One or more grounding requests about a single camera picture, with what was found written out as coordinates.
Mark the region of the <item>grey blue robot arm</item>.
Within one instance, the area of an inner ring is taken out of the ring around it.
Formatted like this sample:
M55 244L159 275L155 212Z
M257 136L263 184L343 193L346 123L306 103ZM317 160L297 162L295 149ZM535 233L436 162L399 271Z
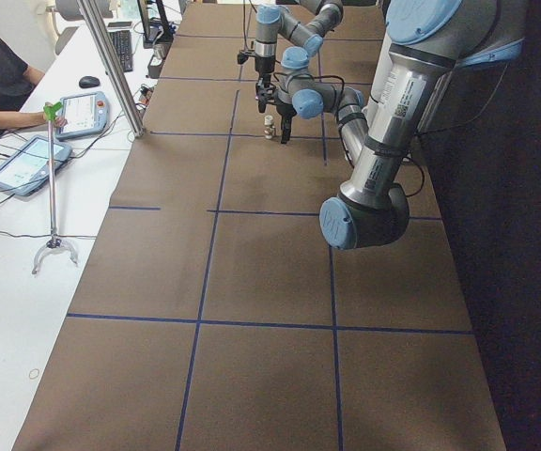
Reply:
M326 242L348 250L397 241L410 209L394 178L420 122L429 116L440 79L456 69L516 58L524 40L524 1L393 1L373 83L356 89L318 81L310 59L343 19L339 1L308 1L300 23L282 6L256 14L257 95L275 102L282 132L293 117L335 116L351 177L326 200L319 222Z
M256 13L256 35L253 46L258 111L264 113L274 87L271 75L276 62L277 40L281 36L292 47L288 48L295 58L284 56L281 65L285 70L303 70L310 58L320 50L326 34L342 22L344 10L341 1L298 1L315 17L310 23L296 19L289 9L278 5L261 5Z

